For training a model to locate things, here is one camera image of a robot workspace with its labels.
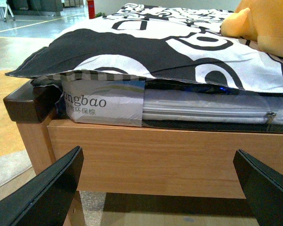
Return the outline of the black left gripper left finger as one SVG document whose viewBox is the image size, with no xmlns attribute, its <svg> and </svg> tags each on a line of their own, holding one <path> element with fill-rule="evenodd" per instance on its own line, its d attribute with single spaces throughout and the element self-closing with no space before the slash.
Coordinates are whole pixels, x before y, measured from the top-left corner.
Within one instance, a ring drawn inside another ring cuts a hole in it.
<svg viewBox="0 0 283 226">
<path fill-rule="evenodd" d="M 0 226 L 64 224 L 83 166 L 77 146 L 0 201 Z"/>
</svg>

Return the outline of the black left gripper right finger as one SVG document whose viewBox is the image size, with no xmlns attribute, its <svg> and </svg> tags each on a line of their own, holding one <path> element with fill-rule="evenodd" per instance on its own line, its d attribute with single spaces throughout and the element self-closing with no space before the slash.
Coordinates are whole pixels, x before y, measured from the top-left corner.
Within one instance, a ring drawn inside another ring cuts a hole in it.
<svg viewBox="0 0 283 226">
<path fill-rule="evenodd" d="M 283 226 L 283 175 L 241 149 L 233 164 L 258 224 Z"/>
</svg>

